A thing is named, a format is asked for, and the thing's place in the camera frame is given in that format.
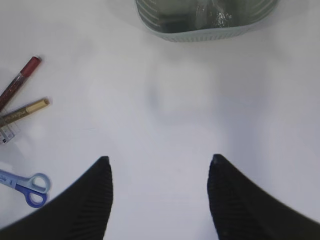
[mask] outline white table surface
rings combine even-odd
[[[2,0],[0,89],[43,64],[8,110],[48,96],[0,146],[0,169],[50,176],[50,199],[110,157],[109,240],[218,239],[206,183],[214,153],[320,221],[320,1],[283,0],[259,30],[171,43],[130,0]],[[0,185],[0,227],[28,215]]]

